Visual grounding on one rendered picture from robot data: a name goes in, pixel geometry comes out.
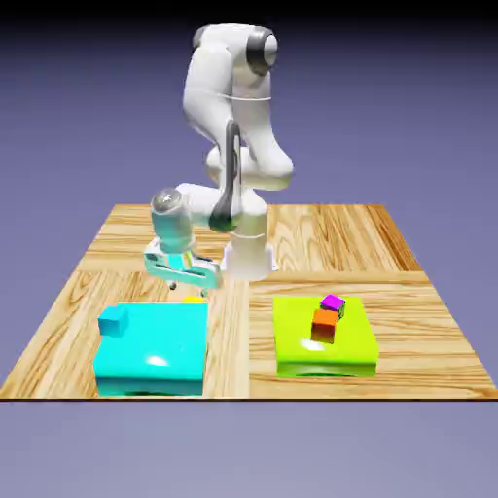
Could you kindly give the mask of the large lime green box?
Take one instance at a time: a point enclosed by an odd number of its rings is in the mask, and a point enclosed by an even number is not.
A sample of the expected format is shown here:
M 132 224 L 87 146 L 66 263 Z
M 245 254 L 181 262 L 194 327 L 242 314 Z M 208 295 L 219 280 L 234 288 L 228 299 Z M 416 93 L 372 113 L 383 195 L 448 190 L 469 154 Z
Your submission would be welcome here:
M 345 299 L 345 315 L 332 342 L 311 338 L 318 298 L 273 300 L 277 373 L 280 376 L 373 376 L 378 360 L 374 332 L 359 298 Z

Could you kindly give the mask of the small magenta cube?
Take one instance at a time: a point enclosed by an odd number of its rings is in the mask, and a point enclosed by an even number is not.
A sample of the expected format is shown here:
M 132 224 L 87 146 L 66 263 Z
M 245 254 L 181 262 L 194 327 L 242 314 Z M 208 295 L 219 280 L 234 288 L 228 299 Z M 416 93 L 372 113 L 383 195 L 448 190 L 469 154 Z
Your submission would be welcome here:
M 325 296 L 320 302 L 320 307 L 328 311 L 334 311 L 338 315 L 338 320 L 344 316 L 345 305 L 345 299 L 332 294 Z

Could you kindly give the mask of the small cyan cube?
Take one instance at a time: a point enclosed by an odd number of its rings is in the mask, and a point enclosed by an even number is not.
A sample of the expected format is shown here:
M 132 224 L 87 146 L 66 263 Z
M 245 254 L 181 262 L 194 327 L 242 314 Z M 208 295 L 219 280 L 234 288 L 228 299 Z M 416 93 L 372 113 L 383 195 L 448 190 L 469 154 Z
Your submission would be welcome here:
M 99 333 L 104 337 L 122 337 L 127 325 L 127 309 L 120 304 L 106 306 L 98 316 Z

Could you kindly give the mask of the small orange cube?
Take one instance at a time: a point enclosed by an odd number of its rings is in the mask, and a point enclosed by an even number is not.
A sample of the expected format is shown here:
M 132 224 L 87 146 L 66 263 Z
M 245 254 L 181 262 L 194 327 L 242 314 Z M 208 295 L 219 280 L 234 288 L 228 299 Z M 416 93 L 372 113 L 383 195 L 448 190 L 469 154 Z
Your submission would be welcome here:
M 311 335 L 313 341 L 333 343 L 338 322 L 336 310 L 316 308 L 311 322 Z

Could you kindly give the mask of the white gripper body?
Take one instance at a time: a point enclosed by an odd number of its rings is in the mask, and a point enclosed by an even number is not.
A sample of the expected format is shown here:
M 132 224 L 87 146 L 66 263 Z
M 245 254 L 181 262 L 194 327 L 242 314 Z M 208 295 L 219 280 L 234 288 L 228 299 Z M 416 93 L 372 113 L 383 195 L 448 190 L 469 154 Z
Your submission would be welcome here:
M 185 253 L 162 253 L 147 251 L 144 253 L 147 271 L 166 283 L 176 281 L 196 286 L 200 289 L 218 289 L 222 284 L 220 266 L 206 258 Z

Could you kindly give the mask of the large cyan box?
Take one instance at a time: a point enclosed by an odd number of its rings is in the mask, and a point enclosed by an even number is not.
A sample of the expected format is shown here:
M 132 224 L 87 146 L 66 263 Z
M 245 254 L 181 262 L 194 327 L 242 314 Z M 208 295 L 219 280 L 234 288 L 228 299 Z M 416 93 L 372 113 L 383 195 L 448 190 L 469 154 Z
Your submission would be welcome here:
M 207 353 L 208 304 L 122 302 L 120 338 L 101 336 L 92 361 L 97 393 L 200 396 Z

